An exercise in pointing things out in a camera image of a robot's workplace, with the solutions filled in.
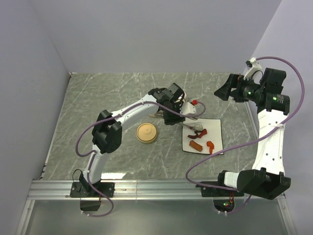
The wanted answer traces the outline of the metal serving tongs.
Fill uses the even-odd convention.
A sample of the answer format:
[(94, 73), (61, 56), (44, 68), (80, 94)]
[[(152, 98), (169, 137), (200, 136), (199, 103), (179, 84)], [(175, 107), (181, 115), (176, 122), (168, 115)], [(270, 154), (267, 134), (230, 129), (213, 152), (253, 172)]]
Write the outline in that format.
[[(154, 113), (154, 114), (149, 114), (148, 116), (152, 117), (152, 118), (163, 118), (163, 111), (159, 111), (159, 112)], [(184, 124), (183, 122), (179, 122), (179, 123), (177, 123), (177, 125), (182, 126), (182, 127), (187, 127), (188, 129), (197, 132), (194, 129), (195, 124), (194, 125), (190, 125), (190, 124)]]

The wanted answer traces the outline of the sushi roll piece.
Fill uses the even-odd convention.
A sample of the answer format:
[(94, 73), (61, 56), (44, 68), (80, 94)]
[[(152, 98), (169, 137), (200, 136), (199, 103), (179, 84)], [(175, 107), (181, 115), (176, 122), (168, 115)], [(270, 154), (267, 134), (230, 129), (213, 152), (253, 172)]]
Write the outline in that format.
[(194, 129), (195, 129), (196, 131), (202, 131), (202, 130), (203, 130), (203, 127), (202, 127), (201, 124), (195, 124)]

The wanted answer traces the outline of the red bacon strip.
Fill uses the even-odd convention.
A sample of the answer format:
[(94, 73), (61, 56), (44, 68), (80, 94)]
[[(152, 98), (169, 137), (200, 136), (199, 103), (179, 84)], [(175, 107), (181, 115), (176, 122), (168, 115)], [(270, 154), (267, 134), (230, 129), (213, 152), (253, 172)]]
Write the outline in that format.
[(203, 129), (201, 132), (198, 132), (198, 138), (202, 138), (204, 135), (207, 135), (207, 130)]

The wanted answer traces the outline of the dark red curved sausage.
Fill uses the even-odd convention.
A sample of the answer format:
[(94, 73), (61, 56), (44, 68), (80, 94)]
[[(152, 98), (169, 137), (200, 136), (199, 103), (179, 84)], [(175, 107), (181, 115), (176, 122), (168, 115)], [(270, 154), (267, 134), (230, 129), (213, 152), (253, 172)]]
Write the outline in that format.
[(198, 134), (195, 134), (195, 135), (188, 135), (188, 138), (190, 139), (197, 139), (198, 138)]

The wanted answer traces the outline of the brown sausage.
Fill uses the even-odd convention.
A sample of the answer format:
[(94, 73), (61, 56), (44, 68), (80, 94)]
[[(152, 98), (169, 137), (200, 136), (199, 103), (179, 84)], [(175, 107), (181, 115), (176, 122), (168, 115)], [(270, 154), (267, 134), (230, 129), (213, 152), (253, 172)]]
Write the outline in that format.
[(193, 149), (197, 150), (198, 152), (202, 152), (203, 146), (196, 143), (195, 141), (190, 141), (189, 146), (192, 147)]

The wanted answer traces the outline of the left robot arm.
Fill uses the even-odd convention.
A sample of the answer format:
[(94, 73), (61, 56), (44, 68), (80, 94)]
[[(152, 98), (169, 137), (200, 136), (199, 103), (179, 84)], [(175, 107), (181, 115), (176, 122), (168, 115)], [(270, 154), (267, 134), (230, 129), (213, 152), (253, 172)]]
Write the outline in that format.
[(99, 191), (102, 170), (110, 153), (117, 150), (122, 143), (122, 132), (129, 126), (142, 119), (144, 116), (163, 112), (165, 125), (174, 125), (185, 121), (186, 115), (181, 113), (184, 91), (173, 83), (169, 88), (151, 89), (140, 100), (118, 111), (109, 112), (103, 110), (97, 122), (87, 130), (92, 129), (92, 150), (87, 154), (81, 154), (76, 143), (75, 152), (79, 157), (90, 155), (88, 166), (81, 173), (79, 182), (82, 192), (93, 197)]

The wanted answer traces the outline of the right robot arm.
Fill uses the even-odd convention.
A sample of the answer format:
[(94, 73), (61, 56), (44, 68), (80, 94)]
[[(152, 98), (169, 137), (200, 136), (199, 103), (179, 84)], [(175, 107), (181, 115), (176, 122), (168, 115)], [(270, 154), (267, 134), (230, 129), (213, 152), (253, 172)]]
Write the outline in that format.
[(214, 92), (224, 101), (232, 97), (235, 102), (254, 102), (261, 139), (252, 169), (238, 173), (224, 170), (218, 175), (218, 194), (226, 196), (234, 188), (238, 192), (272, 200), (291, 186), (291, 179), (285, 176), (282, 157), (285, 130), (282, 122), (290, 112), (290, 97), (282, 94), (286, 76), (283, 70), (266, 68), (257, 84), (253, 79), (245, 80), (243, 75), (232, 73)]

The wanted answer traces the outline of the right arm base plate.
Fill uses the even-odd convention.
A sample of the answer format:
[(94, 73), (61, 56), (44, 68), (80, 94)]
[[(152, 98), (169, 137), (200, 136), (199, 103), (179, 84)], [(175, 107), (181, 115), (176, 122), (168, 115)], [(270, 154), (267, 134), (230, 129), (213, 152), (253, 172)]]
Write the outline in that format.
[(203, 187), (199, 185), (196, 185), (196, 187), (201, 188), (202, 197), (229, 197), (231, 195), (233, 195), (234, 197), (241, 197), (245, 195), (242, 192), (225, 190), (220, 188)]

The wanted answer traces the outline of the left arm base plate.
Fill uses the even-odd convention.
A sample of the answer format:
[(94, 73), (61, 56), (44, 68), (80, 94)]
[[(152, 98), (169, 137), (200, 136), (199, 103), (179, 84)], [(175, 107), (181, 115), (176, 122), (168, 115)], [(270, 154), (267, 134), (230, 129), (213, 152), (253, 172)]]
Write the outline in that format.
[[(113, 197), (115, 183), (112, 182), (98, 182), (94, 187), (109, 198)], [(96, 192), (88, 183), (73, 182), (69, 196), (71, 198), (90, 198), (99, 197), (100, 193)]]

